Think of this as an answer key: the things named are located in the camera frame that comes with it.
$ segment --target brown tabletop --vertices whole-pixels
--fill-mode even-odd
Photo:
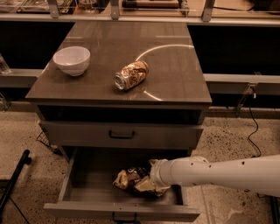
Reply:
[[[82,42],[71,41],[77,36]],[[26,96],[35,102],[87,102],[102,104],[206,104],[211,103],[185,23],[79,21],[61,47],[85,46],[91,52],[89,69],[79,77],[61,72],[50,61]],[[121,91],[115,72],[146,53],[148,77]]]

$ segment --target brown can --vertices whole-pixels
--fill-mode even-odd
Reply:
[[[127,90],[138,85],[143,81],[149,72],[146,62],[139,60],[125,67],[118,73],[115,73],[115,85],[121,90]]]

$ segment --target floor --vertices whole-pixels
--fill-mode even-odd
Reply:
[[[259,125],[252,140],[258,145],[262,155],[279,154],[280,110],[252,109],[252,114]],[[34,108],[28,102],[15,101],[8,111],[0,112],[0,179],[10,178],[24,150],[30,150],[32,159],[31,164],[25,165],[19,176],[11,199],[3,211],[2,223],[114,223],[112,220],[55,219],[44,211],[46,202],[54,203],[58,198],[67,162],[36,141],[40,133],[38,120]],[[236,117],[231,108],[211,108],[204,127],[193,155],[203,156],[211,162],[258,155],[258,151],[248,140],[250,133],[256,130],[256,124],[247,109],[243,109],[240,116]],[[273,223],[270,198],[264,195],[217,185],[188,187],[184,189],[184,194],[185,203],[201,211],[194,224]]]

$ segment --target drawer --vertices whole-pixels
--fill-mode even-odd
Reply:
[[[179,186],[157,197],[113,186],[117,173],[131,166],[149,169],[150,158],[182,157],[183,150],[75,150],[57,203],[44,209],[56,217],[138,221],[194,221],[200,211],[184,205]]]
[[[196,147],[201,125],[105,122],[40,122],[52,144],[116,148]]]

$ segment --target cabinet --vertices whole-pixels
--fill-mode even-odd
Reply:
[[[82,41],[72,42],[77,33]],[[120,168],[185,157],[200,139],[211,98],[186,24],[80,21],[61,47],[72,45],[90,50],[89,69],[71,77],[51,60],[26,96],[69,161],[59,202],[45,209],[67,217],[195,220],[199,211],[183,204],[179,187],[153,198],[112,186]],[[117,89],[115,72],[144,52],[146,80]]]

